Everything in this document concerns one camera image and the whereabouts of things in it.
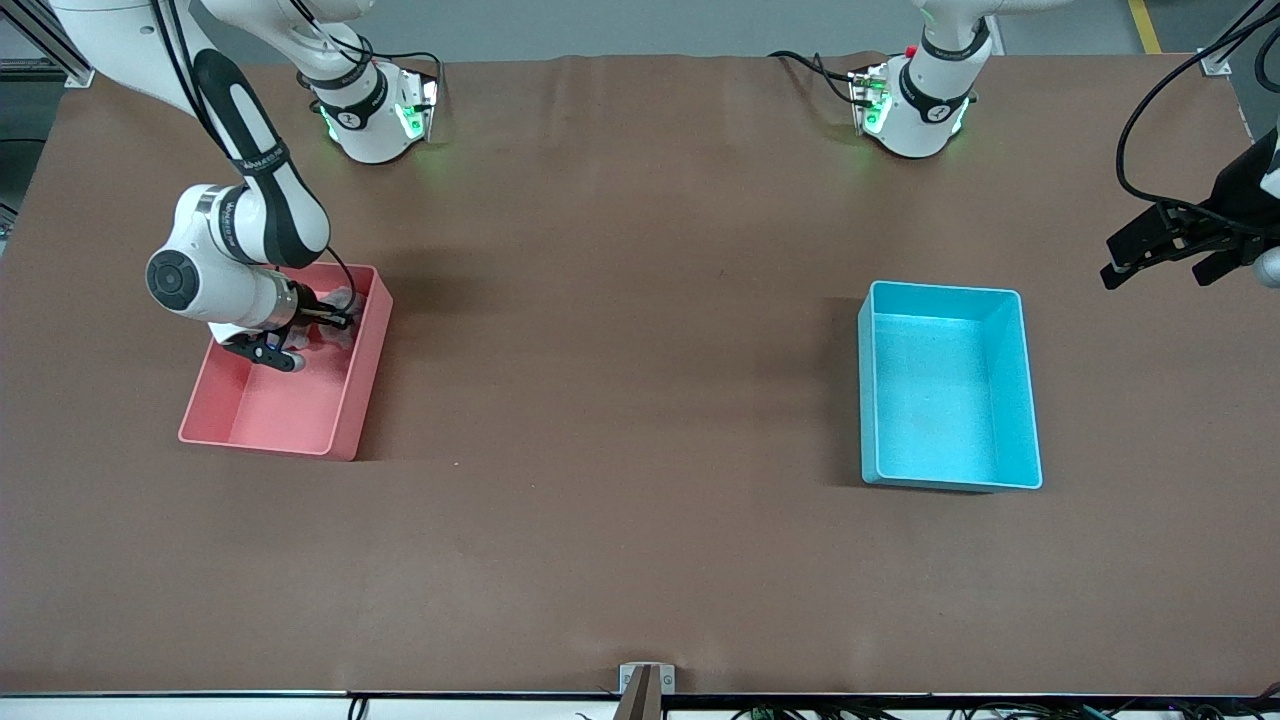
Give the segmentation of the brown post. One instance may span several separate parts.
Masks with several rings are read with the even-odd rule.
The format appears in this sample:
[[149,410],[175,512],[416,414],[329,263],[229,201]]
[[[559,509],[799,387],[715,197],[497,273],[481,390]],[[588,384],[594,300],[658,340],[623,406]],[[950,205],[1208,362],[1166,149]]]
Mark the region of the brown post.
[[621,687],[612,720],[662,720],[663,676],[659,664],[632,664]]

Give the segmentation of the brown table mat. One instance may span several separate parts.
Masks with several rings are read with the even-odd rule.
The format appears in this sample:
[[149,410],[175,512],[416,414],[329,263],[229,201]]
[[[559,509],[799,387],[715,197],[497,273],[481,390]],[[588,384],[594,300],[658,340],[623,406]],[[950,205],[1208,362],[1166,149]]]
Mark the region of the brown table mat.
[[[353,462],[182,443],[209,343],[143,282],[233,177],[183,113],[65,94],[0,261],[0,691],[1254,694],[1280,680],[1280,293],[1100,282],[1114,143],[1178,59],[1000,56],[900,161],[790,64],[456,64],[338,152],[248,77],[394,309]],[[859,470],[877,279],[1016,290],[1044,483]]]

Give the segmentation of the pink plastic box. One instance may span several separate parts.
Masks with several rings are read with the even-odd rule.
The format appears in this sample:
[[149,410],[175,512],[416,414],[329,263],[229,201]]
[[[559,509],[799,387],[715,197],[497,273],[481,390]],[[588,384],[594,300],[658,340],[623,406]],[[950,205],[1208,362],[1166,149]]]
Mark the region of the pink plastic box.
[[349,268],[364,297],[349,346],[312,338],[302,372],[252,364],[211,342],[178,437],[188,445],[351,461],[394,306],[375,266]]

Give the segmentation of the right arm base connector plate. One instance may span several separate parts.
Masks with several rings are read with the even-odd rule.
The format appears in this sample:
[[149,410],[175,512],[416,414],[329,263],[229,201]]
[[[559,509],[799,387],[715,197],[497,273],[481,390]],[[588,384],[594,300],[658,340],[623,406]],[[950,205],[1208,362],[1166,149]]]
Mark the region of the right arm base connector plate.
[[440,81],[436,76],[424,74],[408,68],[399,69],[397,113],[408,141],[429,140]]

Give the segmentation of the aluminium frame profile with foot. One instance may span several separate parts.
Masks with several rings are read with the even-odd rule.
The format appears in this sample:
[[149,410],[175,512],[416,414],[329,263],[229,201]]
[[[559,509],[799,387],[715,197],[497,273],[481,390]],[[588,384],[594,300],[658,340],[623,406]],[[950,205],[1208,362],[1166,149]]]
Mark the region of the aluminium frame profile with foot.
[[1248,35],[1244,27],[1266,17],[1270,12],[1280,6],[1280,0],[1248,0],[1248,3],[1235,13],[1231,22],[1222,29],[1213,41],[1221,44],[1213,53],[1206,54],[1201,59],[1199,67],[1204,76],[1230,76],[1233,73],[1230,56],[1245,42]]
[[0,81],[87,88],[93,81],[93,68],[42,6],[31,12],[23,6],[14,6],[13,12],[0,6]]

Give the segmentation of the left arm base connector plate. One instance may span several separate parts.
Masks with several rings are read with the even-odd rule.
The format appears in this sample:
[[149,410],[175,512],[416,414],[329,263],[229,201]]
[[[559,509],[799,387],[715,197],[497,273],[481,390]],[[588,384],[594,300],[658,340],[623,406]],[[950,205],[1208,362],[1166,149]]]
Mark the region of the left arm base connector plate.
[[878,135],[892,109],[887,68],[886,61],[847,73],[852,120],[859,135]]

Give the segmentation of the blue plastic box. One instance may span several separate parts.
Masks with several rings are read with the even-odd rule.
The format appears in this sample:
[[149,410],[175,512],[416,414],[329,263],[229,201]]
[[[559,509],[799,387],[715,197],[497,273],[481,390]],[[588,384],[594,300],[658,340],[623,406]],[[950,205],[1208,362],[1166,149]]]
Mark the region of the blue plastic box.
[[858,314],[861,478],[995,495],[1043,486],[1014,290],[876,281]]

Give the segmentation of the grey metal bracket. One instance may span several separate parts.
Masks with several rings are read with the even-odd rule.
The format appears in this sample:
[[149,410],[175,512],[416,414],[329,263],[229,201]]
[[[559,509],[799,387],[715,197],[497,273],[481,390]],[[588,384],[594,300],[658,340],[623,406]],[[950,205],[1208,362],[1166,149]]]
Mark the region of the grey metal bracket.
[[640,673],[644,667],[652,669],[652,680],[660,689],[662,694],[675,694],[677,692],[676,666],[673,664],[637,661],[621,664],[618,666],[618,696],[622,696],[627,691],[634,675]]

